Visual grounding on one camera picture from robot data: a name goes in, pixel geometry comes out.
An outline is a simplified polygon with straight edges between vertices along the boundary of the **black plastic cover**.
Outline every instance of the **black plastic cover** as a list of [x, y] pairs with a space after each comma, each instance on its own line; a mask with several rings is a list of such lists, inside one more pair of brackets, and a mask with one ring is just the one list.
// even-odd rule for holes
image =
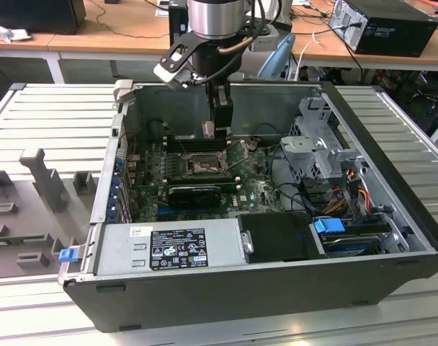
[[310, 219], [302, 213], [250, 213], [238, 216], [240, 232], [251, 235], [248, 263], [291, 262], [321, 258]]

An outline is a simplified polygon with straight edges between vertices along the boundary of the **red wire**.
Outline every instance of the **red wire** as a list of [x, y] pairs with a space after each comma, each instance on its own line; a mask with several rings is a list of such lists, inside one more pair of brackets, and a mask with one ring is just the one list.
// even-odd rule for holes
[[333, 196], [334, 196], [334, 193], [335, 193], [335, 192], [338, 192], [338, 191], [340, 191], [340, 190], [341, 190], [341, 189], [340, 189], [339, 187], [333, 190], [333, 192], [329, 195], [329, 204], [328, 204], [328, 205], [331, 205], [331, 204], [333, 203]]

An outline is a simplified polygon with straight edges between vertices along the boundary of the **white cable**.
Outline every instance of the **white cable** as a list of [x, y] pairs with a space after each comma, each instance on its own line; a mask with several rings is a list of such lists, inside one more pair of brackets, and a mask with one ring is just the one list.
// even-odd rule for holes
[[318, 43], [318, 44], [320, 44], [320, 41], [318, 41], [317, 39], [315, 39], [315, 33], [316, 33], [315, 31], [312, 32], [312, 40], [311, 40], [310, 42], [308, 42], [308, 43], [305, 45], [305, 47], [303, 48], [303, 51], [300, 52], [300, 56], [299, 56], [299, 60], [298, 60], [298, 65], [296, 66], [296, 75], [295, 75], [295, 77], [294, 77], [294, 80], [295, 80], [295, 81], [298, 81], [298, 79], [299, 79], [300, 62], [301, 62], [302, 59], [303, 59], [304, 52], [305, 52], [305, 50], [307, 49], [307, 47], [308, 47], [309, 45], [311, 45], [312, 43]]
[[[334, 30], [337, 30], [337, 29], [344, 29], [345, 28], [345, 26], [344, 25], [341, 25], [340, 27], [333, 27], [330, 31], [328, 31], [328, 32], [331, 32], [331, 31], [334, 31]], [[298, 81], [298, 79], [299, 79], [299, 71], [300, 71], [300, 62], [302, 61], [302, 59], [303, 59], [303, 56], [304, 56], [304, 52], [305, 52], [305, 50], [308, 48], [308, 46], [309, 45], [311, 45], [312, 43], [318, 43], [318, 44], [320, 44], [320, 41], [318, 41], [316, 38], [315, 38], [315, 35], [316, 34], [320, 34], [320, 33], [323, 33], [323, 32], [319, 32], [319, 31], [314, 31], [314, 32], [312, 32], [312, 40], [310, 41], [310, 42], [308, 42], [306, 45], [305, 45], [305, 47], [303, 48], [303, 50], [302, 50], [302, 52], [300, 52], [300, 56], [299, 56], [299, 60], [298, 60], [298, 65], [296, 66], [296, 75], [295, 75], [295, 77], [294, 77], [294, 81]]]

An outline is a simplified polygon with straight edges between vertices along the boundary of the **sticker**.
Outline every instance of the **sticker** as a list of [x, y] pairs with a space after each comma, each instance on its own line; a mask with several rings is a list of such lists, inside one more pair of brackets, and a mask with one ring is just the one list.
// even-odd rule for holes
[[150, 236], [152, 226], [130, 227], [130, 236]]
[[151, 230], [150, 235], [152, 270], [207, 267], [205, 229]]

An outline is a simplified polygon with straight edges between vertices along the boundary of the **motherboard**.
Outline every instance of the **motherboard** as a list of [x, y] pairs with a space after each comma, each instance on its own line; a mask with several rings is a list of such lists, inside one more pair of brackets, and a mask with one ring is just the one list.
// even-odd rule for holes
[[136, 222], [235, 218], [282, 211], [269, 180], [269, 148], [239, 139], [221, 151], [170, 152], [152, 143], [134, 160]]

